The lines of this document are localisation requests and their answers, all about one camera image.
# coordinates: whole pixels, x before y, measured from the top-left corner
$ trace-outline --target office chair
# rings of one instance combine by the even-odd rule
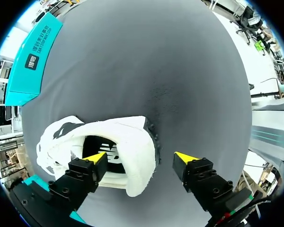
[[[249,6],[246,6],[243,14],[240,16],[240,19],[236,21],[240,28],[238,31],[236,31],[236,33],[238,34],[239,32],[243,32],[245,34],[245,36],[248,39],[247,45],[250,45],[250,39],[251,39],[250,35],[248,34],[248,31],[251,33],[254,33],[263,25],[262,20],[260,20],[255,25],[251,25],[251,26],[249,25],[248,19],[251,19],[253,17],[253,14],[254,14],[254,10],[250,8]]]

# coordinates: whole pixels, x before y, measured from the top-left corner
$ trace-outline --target white sneaker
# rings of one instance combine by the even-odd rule
[[[105,151],[108,171],[99,186],[126,189],[131,197],[144,191],[159,163],[158,138],[144,116],[92,123],[69,116],[45,129],[36,150],[38,165],[56,179],[76,157]]]

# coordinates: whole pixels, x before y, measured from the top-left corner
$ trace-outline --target gray fabric surface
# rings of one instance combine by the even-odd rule
[[[48,56],[42,92],[23,107],[35,147],[54,121],[144,115],[156,125],[162,164],[135,198],[98,188],[79,209],[97,227],[204,226],[210,215],[172,169],[173,153],[207,157],[236,183],[251,130],[249,85],[229,34],[200,0],[89,0],[72,9]]]

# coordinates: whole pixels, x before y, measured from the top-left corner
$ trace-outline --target black logo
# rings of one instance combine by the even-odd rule
[[[121,159],[119,158],[116,144],[102,144],[98,153],[102,153],[104,151],[107,153],[107,159],[109,163],[122,164]]]
[[[71,150],[71,161],[74,160],[77,156],[74,154],[74,152]]]
[[[30,53],[27,57],[27,61],[25,62],[25,68],[36,70],[38,61],[39,57]]]

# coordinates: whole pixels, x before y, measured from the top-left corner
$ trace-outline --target teal panel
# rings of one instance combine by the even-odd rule
[[[44,182],[38,175],[33,175],[30,178],[27,178],[26,180],[24,180],[23,182],[26,183],[27,185],[30,185],[33,181],[35,181],[38,185],[40,185],[45,190],[49,191],[48,184]],[[79,222],[85,223],[83,219],[75,211],[71,213],[70,217]]]
[[[10,72],[5,105],[24,105],[40,94],[46,60],[61,27],[48,12],[27,35]]]

